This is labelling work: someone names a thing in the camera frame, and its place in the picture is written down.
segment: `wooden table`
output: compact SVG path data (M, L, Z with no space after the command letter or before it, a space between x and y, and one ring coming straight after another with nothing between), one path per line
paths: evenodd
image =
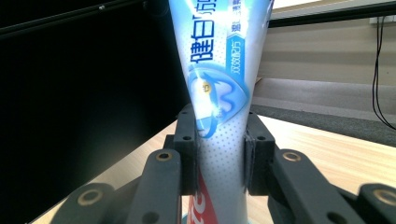
M334 185L358 193L364 183L383 183L396 187L396 147L324 132L277 119L260 117L276 139L279 148L303 152ZM115 189L141 175L148 155L161 149L165 136L173 134L176 121L138 147L90 183L107 183ZM187 212L188 197L183 197L182 213ZM267 197L247 196L251 223L273 223L267 208ZM50 223L63 202L38 217L33 223Z

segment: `black cable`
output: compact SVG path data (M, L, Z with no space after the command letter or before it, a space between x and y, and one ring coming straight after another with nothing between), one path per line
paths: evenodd
M384 20L385 17L382 18L381 21L381 29L379 29L379 18L376 21L376 59L375 59L375 72L374 72L374 80L373 80L373 88L372 88L372 97L373 97L373 110L376 116L388 127L393 130L396 130L387 119L385 119L382 114L381 107L379 106L379 97L378 97L378 82L379 82L379 54L382 49L382 35L384 34Z

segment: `white tube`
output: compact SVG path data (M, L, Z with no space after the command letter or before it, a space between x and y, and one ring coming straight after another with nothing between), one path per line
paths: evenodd
M200 135L188 223L248 223L244 133L273 0L170 0Z

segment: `red label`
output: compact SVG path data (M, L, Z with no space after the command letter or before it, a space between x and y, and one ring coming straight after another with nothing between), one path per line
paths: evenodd
M187 224L218 224L215 209L201 173L198 181L201 191L197 192L195 196L190 196Z

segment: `dark background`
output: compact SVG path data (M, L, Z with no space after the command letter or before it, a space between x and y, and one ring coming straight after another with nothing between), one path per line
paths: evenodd
M97 3L2 1L0 27ZM0 40L1 223L34 220L176 119L189 95L169 19L135 4Z

